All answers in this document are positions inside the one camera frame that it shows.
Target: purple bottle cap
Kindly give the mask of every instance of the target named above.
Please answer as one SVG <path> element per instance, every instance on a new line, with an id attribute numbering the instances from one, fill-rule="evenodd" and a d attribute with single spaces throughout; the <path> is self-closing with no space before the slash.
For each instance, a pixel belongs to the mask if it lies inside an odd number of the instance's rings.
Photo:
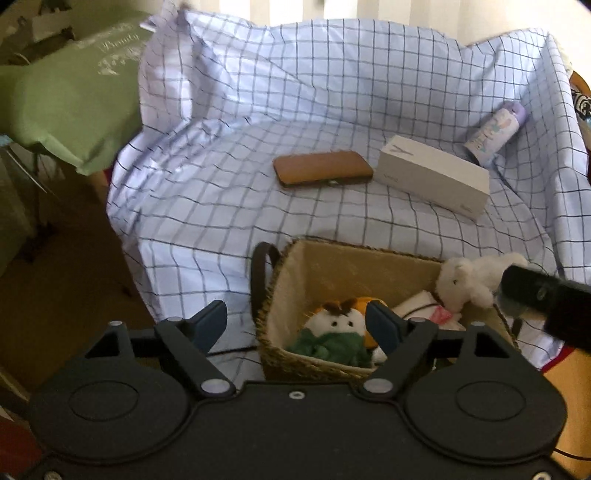
<path id="1" fill-rule="evenodd" d="M 527 112 L 523 105 L 519 102 L 505 102 L 501 108 L 509 110 L 515 116 L 519 126 L 523 126 L 525 119 L 527 118 Z"/>

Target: wicker basket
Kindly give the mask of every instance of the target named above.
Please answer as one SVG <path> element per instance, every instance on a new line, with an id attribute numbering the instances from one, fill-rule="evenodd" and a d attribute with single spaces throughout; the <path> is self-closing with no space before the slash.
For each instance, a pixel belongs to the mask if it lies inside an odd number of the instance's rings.
<path id="1" fill-rule="evenodd" d="M 265 288 L 265 265 L 274 267 Z M 267 380 L 359 381 L 369 368 L 347 367 L 285 351 L 309 314 L 329 300 L 372 296 L 395 306 L 421 290 L 433 291 L 441 262 L 391 251 L 301 239 L 280 254 L 259 244 L 251 266 L 253 318 Z M 479 320 L 515 344 L 496 309 L 467 304 L 462 323 Z"/>

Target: basket handle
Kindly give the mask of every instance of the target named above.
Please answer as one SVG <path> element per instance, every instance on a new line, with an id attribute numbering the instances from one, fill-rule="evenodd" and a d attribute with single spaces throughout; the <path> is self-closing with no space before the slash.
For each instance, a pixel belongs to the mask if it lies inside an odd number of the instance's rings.
<path id="1" fill-rule="evenodd" d="M 253 321 L 256 321 L 256 316 L 267 296 L 267 279 L 265 278 L 267 257 L 275 268 L 281 254 L 275 245 L 261 242 L 256 246 L 251 261 L 251 314 Z"/>

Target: screw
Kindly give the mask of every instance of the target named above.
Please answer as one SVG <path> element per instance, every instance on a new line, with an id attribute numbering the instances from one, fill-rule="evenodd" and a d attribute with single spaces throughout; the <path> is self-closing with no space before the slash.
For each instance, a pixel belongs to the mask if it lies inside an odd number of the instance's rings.
<path id="1" fill-rule="evenodd" d="M 61 475 L 57 472 L 46 472 L 43 480 L 61 480 Z"/>
<path id="2" fill-rule="evenodd" d="M 370 378 L 369 380 L 365 381 L 363 388 L 369 393 L 383 395 L 385 393 L 391 392 L 394 388 L 394 385 L 386 378 Z"/>
<path id="3" fill-rule="evenodd" d="M 230 382 L 223 378 L 210 378 L 201 383 L 201 390 L 210 395 L 223 395 L 230 390 Z"/>
<path id="4" fill-rule="evenodd" d="M 304 392 L 301 392 L 299 390 L 294 390 L 293 392 L 290 392 L 290 398 L 292 400 L 302 400 L 306 397 L 306 394 Z"/>

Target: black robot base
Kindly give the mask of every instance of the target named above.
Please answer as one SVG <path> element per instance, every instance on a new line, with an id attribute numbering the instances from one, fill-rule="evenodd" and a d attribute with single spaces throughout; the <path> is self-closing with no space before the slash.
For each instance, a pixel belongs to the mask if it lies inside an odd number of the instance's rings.
<path id="1" fill-rule="evenodd" d="M 215 301 L 152 330 L 111 322 L 32 397 L 47 454 L 23 479 L 571 479 L 550 459 L 562 397 L 484 325 L 439 330 L 373 302 L 368 329 L 388 360 L 363 384 L 237 392 L 204 355 L 226 320 Z M 438 358 L 457 360 L 433 370 Z"/>

